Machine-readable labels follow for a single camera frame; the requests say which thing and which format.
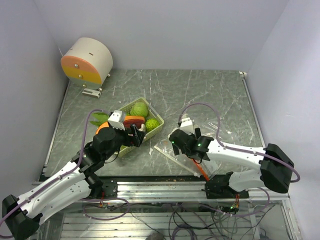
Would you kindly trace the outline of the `red meat slab orange rind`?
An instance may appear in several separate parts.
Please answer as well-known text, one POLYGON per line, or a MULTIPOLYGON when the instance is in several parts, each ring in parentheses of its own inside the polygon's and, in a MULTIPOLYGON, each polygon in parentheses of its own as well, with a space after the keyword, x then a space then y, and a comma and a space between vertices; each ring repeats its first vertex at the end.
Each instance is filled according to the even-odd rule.
MULTIPOLYGON (((142 116, 126 116, 123 124, 125 128, 129 128, 131 124, 135 124, 136 127, 139 129, 141 127, 141 124, 145 124, 145 118, 142 116)), ((98 127, 95 134, 98 134, 102 128, 108 127, 108 122, 103 123, 100 127, 98 127)))

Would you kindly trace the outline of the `clear bag orange zipper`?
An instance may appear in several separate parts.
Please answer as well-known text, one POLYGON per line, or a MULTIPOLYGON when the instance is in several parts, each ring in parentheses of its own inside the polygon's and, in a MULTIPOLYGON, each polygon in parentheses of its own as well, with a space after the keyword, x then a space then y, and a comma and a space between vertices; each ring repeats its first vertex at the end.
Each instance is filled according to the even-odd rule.
MULTIPOLYGON (((217 141, 218 122, 213 119, 208 119, 199 125, 202 136, 212 137, 214 140, 208 146, 208 157, 210 161, 203 160, 200 164, 208 179, 210 180, 216 175, 225 175, 229 172, 241 172, 243 167, 234 162, 226 161, 224 156, 221 156, 218 151, 221 150, 221 145, 217 141)), ((234 132, 225 128, 221 123, 218 132, 218 139, 224 145, 240 145, 239 138, 234 132)))

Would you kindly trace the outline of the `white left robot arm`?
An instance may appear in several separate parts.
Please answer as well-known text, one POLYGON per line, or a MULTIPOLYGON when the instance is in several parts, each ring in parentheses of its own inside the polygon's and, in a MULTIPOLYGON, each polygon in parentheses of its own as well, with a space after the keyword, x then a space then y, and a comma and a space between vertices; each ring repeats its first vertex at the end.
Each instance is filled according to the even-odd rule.
POLYGON ((140 147, 145 131, 130 128, 101 128, 61 170, 32 190, 2 201, 2 219, 15 240, 32 236, 48 218, 68 205, 87 197, 98 198, 102 186, 97 170, 122 146, 140 147))

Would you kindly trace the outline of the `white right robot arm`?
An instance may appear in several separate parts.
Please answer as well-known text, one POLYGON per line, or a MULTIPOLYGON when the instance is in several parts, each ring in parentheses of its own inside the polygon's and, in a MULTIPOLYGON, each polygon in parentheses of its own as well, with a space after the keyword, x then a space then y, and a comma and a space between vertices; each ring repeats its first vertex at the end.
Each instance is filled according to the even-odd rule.
POLYGON ((194 133, 177 128, 168 139, 175 155, 184 154, 198 163, 221 161, 248 168, 211 177, 204 187, 208 199, 234 198, 237 194, 246 198, 246 190, 263 187, 279 194, 289 191, 294 163, 276 144, 270 143, 266 148, 226 145, 201 135, 199 128, 194 133))

